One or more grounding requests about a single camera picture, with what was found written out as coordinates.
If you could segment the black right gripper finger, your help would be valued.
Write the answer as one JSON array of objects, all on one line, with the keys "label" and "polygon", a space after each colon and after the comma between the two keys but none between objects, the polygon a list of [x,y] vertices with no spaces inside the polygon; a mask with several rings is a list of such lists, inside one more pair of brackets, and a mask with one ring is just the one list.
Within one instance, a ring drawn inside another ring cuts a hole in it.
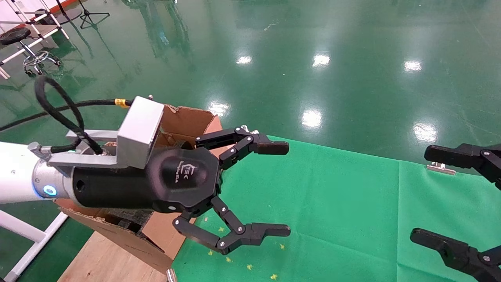
[{"label": "black right gripper finger", "polygon": [[458,168],[473,168],[501,189],[501,145],[474,146],[462,143],[456,148],[428,146],[424,159]]},{"label": "black right gripper finger", "polygon": [[410,240],[437,251],[445,266],[465,273],[478,282],[501,281],[501,247],[480,252],[465,242],[425,229],[413,229]]}]

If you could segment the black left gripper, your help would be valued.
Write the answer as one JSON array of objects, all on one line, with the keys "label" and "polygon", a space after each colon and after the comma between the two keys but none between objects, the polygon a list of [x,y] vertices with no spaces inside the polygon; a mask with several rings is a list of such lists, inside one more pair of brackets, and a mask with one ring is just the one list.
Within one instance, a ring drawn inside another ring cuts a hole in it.
[{"label": "black left gripper", "polygon": [[[219,159],[209,151],[227,146]],[[251,152],[286,155],[288,142],[272,141],[265,134],[233,127],[197,136],[196,147],[157,149],[144,169],[77,167],[73,171],[75,199],[88,208],[182,212],[173,220],[174,228],[187,239],[222,255],[242,245],[259,246],[267,236],[290,235],[290,227],[285,224],[243,224],[217,196],[221,191],[220,168],[230,168]],[[222,238],[190,223],[192,214],[211,208],[229,228]]]}]

